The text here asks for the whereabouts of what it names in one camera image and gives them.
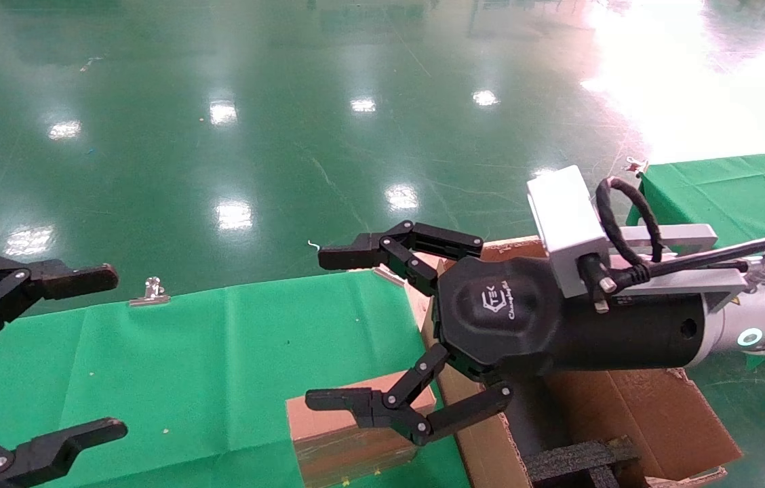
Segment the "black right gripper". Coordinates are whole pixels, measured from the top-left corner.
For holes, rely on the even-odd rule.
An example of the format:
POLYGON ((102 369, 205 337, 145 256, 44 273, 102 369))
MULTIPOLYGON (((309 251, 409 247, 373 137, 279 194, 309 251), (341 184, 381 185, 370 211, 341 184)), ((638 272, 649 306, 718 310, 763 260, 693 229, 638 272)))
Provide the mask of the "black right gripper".
POLYGON ((348 411, 359 428, 389 428, 424 447, 502 413, 511 401, 503 382, 420 413, 413 401, 445 364, 473 381, 500 381, 505 373, 678 368, 698 357, 705 337, 698 294, 625 296, 600 313, 587 296, 565 298, 546 260, 485 262, 478 259, 483 245, 479 236, 404 220, 357 235, 349 246, 320 247, 324 270, 386 266, 424 296, 436 294, 441 345, 428 349, 388 391, 312 389, 306 407, 348 411), (418 253, 458 261, 438 278, 418 253))

